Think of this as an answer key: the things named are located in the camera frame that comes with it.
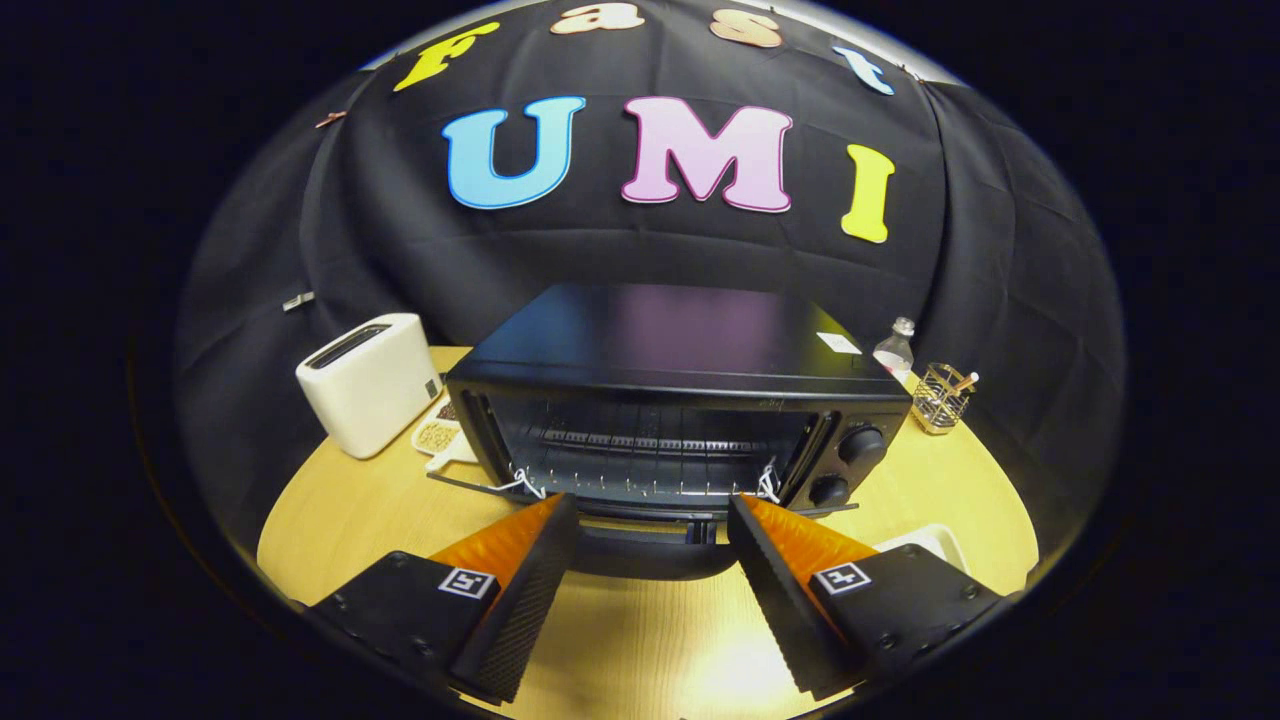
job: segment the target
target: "string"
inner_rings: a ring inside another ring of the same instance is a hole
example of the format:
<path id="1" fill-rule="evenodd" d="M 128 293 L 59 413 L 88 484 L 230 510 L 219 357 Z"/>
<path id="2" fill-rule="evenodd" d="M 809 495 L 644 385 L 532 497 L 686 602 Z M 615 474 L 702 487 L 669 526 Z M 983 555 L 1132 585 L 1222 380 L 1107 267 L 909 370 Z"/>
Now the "string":
<path id="1" fill-rule="evenodd" d="M 525 486 L 526 488 L 529 488 L 529 492 L 531 492 L 535 496 L 538 496 L 539 500 L 547 500 L 547 491 L 545 489 L 535 488 L 534 483 L 531 483 L 529 480 L 529 474 L 525 473 L 524 468 L 521 468 L 520 470 L 516 470 L 515 478 L 516 478 L 516 482 L 507 483 L 504 486 L 499 486 L 499 487 L 495 487 L 493 489 L 511 489 L 511 488 L 515 488 L 515 487 Z"/>
<path id="2" fill-rule="evenodd" d="M 764 466 L 764 473 L 760 474 L 760 484 L 759 489 L 756 489 L 756 495 L 764 495 L 764 497 L 772 500 L 774 505 L 782 505 L 782 501 L 778 500 L 778 496 L 774 495 L 773 489 L 773 482 L 778 477 L 773 470 L 774 460 L 777 460 L 777 456 L 769 457 L 769 464 Z"/>

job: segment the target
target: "toaster oven knob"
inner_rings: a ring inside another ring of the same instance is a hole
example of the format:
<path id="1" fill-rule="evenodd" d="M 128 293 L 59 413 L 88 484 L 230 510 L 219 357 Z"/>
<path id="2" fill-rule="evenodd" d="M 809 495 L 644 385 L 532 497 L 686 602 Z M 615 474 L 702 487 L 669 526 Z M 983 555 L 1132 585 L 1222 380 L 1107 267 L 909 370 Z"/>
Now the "toaster oven knob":
<path id="1" fill-rule="evenodd" d="M 837 452 L 840 459 L 849 465 L 850 474 L 855 478 L 865 478 L 872 468 L 884 459 L 884 436 L 876 428 L 858 428 L 840 441 Z"/>
<path id="2" fill-rule="evenodd" d="M 828 505 L 844 505 L 852 492 L 849 480 L 840 475 L 823 475 L 809 487 L 809 502 L 814 507 L 827 507 Z"/>

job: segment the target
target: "plastic bottle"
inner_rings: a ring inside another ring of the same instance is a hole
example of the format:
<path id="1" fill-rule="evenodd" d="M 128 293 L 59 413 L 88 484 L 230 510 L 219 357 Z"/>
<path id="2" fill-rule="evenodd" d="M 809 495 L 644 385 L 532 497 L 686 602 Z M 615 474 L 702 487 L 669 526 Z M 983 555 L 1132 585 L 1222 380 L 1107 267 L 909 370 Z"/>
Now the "plastic bottle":
<path id="1" fill-rule="evenodd" d="M 897 382 L 902 384 L 906 384 L 906 377 L 910 374 L 911 364 L 915 361 L 915 356 L 911 355 L 910 343 L 914 334 L 915 323 L 908 318 L 899 318 L 893 323 L 893 334 L 884 338 L 872 352 L 872 357 L 879 360 L 879 364 L 884 365 L 897 378 Z"/>

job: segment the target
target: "metal mesh cup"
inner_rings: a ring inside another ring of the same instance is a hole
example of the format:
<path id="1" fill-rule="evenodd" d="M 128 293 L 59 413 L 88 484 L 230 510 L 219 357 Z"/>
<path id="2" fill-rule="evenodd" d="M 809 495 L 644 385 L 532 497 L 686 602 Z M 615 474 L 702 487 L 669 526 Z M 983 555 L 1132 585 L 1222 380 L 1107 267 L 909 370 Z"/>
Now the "metal mesh cup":
<path id="1" fill-rule="evenodd" d="M 942 436 L 960 423 L 964 409 L 969 405 L 972 386 L 956 392 L 955 386 L 965 379 L 955 368 L 943 363 L 929 363 L 924 377 L 915 386 L 911 400 L 911 415 L 919 420 L 924 432 Z"/>

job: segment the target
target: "white toaster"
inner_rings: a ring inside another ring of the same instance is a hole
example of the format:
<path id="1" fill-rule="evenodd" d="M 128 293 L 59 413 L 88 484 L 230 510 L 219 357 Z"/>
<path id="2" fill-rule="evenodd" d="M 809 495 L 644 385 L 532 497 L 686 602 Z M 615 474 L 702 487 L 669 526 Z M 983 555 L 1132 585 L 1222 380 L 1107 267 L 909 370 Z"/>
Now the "white toaster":
<path id="1" fill-rule="evenodd" d="M 296 370 L 311 409 L 343 452 L 380 452 L 435 400 L 440 374 L 422 320 L 381 315 L 321 347 Z"/>

